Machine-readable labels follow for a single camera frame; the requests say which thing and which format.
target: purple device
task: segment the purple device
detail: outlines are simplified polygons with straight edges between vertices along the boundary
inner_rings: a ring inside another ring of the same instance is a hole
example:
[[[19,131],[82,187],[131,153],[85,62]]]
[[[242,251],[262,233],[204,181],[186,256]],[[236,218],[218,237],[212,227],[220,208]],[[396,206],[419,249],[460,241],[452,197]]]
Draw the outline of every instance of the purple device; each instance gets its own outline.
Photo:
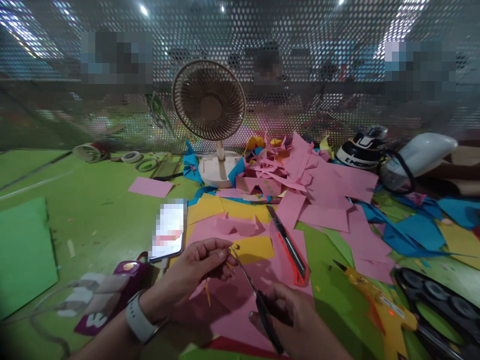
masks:
[[[128,280],[125,288],[121,291],[120,300],[116,304],[113,311],[105,316],[102,313],[93,313],[85,315],[80,319],[74,331],[78,334],[95,336],[97,335],[118,313],[127,307],[130,298],[141,289],[150,287],[152,276],[152,266],[147,262],[122,261],[115,270],[114,275],[127,276]]]

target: scissors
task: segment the scissors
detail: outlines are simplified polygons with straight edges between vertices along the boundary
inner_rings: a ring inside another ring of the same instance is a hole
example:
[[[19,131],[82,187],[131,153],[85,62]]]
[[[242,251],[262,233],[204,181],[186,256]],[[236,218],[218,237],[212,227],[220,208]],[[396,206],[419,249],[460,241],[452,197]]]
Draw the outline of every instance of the scissors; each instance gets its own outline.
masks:
[[[268,338],[270,339],[273,347],[275,348],[275,351],[278,353],[278,355],[281,355],[284,353],[284,347],[280,343],[279,337],[277,336],[277,333],[275,332],[272,324],[269,321],[269,318],[267,317],[267,315],[270,314],[276,318],[279,318],[279,316],[275,316],[277,315],[276,313],[278,311],[274,306],[269,306],[270,301],[267,299],[264,293],[260,290],[257,290],[257,288],[252,284],[252,279],[250,279],[250,276],[247,274],[247,271],[245,270],[242,262],[240,261],[239,255],[233,247],[231,249],[235,254],[238,265],[240,265],[241,269],[243,270],[243,273],[245,274],[245,277],[248,280],[248,283],[250,284],[253,293],[255,294],[255,302],[258,309],[258,315],[260,316],[261,324],[263,325],[263,328],[265,329]]]

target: fan grille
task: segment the fan grille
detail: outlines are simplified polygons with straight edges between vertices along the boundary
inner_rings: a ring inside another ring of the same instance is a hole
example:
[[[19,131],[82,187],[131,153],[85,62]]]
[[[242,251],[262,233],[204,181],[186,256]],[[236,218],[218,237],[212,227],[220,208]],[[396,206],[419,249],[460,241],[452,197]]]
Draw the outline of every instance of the fan grille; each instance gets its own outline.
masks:
[[[239,81],[214,61],[196,60],[182,67],[171,94],[181,122],[202,139],[227,139],[245,118],[245,94]]]

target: left hand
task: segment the left hand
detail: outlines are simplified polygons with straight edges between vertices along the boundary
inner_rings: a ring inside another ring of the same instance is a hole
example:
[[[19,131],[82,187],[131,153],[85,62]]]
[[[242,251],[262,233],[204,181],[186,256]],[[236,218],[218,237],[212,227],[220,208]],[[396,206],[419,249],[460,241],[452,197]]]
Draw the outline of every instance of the left hand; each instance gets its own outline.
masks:
[[[227,265],[237,266],[230,254],[233,242],[212,237],[190,244],[175,264],[139,299],[140,307],[152,323],[167,316],[175,307],[188,300],[206,278],[227,281],[233,271]]]

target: yellow glue gun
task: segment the yellow glue gun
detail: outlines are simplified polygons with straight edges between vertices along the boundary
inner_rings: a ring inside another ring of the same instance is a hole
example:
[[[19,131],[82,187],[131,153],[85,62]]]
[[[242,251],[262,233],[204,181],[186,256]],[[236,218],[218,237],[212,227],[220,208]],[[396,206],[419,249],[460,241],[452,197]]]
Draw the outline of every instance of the yellow glue gun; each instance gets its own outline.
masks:
[[[368,299],[375,324],[383,336],[385,359],[408,359],[402,328],[409,331],[416,331],[418,321],[415,315],[404,306],[396,305],[390,294],[382,291],[367,277],[356,272],[355,269],[344,266],[338,261],[333,261],[343,270],[348,281],[359,289]]]

